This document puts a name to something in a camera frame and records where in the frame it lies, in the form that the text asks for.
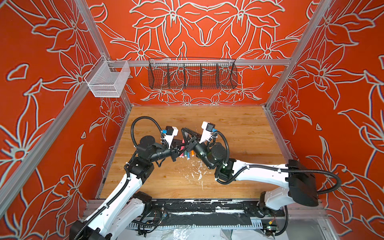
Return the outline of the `pink highlighter pen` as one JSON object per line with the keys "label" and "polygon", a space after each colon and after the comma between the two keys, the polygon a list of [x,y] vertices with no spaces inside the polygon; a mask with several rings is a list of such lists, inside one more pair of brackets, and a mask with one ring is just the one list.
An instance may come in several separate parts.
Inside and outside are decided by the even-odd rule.
{"label": "pink highlighter pen", "polygon": [[184,154],[184,152],[185,152],[185,140],[182,140],[182,144],[181,144],[181,146],[180,146],[180,151],[179,151],[179,156],[181,157],[181,158],[184,158],[185,157],[185,154]]}

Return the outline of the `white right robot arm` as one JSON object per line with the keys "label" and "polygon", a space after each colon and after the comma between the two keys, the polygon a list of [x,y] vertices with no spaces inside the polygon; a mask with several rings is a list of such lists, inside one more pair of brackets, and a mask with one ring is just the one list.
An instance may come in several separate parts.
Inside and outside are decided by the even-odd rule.
{"label": "white right robot arm", "polygon": [[202,134],[188,128],[181,130],[185,148],[194,151],[207,168],[214,170],[215,181],[230,185],[239,181],[253,181],[277,186],[262,192],[260,209],[277,211],[296,203],[306,207],[319,205],[314,172],[290,160],[287,165],[252,164],[230,158],[229,142],[217,130],[204,130]]}

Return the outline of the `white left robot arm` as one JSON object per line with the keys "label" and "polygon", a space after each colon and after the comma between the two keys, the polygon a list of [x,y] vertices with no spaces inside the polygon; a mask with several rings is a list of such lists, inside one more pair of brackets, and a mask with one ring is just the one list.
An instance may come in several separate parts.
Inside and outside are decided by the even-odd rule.
{"label": "white left robot arm", "polygon": [[130,161],[124,165],[125,174],[118,186],[84,221],[76,221],[71,226],[69,238],[117,239],[133,220],[149,209],[152,198],[139,189],[153,172],[154,162],[168,157],[175,161],[182,145],[181,140],[172,140],[164,146],[156,143],[152,136],[143,137]]}

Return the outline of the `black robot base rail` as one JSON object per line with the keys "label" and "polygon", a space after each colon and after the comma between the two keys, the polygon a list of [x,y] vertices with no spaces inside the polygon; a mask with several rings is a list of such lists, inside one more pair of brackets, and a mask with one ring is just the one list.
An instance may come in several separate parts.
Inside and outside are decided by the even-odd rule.
{"label": "black robot base rail", "polygon": [[282,226],[286,209],[260,210],[257,199],[154,199],[152,208],[165,211],[159,230],[221,228],[255,230]]}

